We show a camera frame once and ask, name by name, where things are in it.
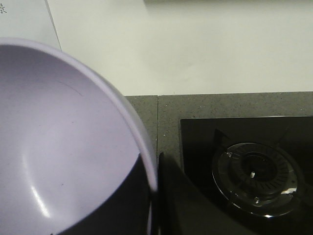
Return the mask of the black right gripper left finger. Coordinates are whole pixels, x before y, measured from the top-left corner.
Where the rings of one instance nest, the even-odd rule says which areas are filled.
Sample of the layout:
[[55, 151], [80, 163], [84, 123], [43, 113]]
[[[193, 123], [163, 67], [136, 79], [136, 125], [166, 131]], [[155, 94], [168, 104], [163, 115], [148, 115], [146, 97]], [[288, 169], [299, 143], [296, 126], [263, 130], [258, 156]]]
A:
[[118, 189], [96, 210], [62, 235], [148, 235], [151, 192], [142, 157]]

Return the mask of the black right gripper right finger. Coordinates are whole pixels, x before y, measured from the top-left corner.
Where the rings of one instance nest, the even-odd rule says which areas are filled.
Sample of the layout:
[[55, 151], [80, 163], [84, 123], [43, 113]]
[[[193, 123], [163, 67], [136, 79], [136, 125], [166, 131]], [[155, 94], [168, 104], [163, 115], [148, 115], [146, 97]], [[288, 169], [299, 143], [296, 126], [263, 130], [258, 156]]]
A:
[[158, 161], [160, 232], [163, 235], [251, 235], [210, 203], [183, 173], [175, 159]]

